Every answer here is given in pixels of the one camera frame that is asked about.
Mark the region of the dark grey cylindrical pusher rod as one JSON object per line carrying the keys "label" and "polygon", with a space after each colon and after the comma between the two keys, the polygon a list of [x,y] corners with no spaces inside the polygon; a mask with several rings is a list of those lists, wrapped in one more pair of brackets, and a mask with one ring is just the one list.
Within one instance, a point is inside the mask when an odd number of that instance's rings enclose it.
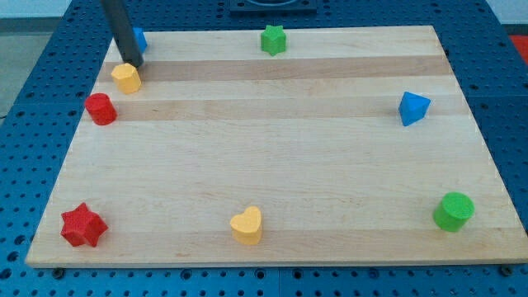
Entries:
{"label": "dark grey cylindrical pusher rod", "polygon": [[136,68],[144,63],[143,54],[130,21],[130,17],[123,0],[101,0],[103,12],[119,50],[120,57],[125,63]]}

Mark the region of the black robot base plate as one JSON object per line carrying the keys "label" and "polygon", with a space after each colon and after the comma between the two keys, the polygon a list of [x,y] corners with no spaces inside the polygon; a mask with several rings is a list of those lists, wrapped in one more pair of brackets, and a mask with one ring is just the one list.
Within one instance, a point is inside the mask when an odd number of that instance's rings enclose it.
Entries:
{"label": "black robot base plate", "polygon": [[243,13],[316,12],[318,0],[228,0],[232,15]]}

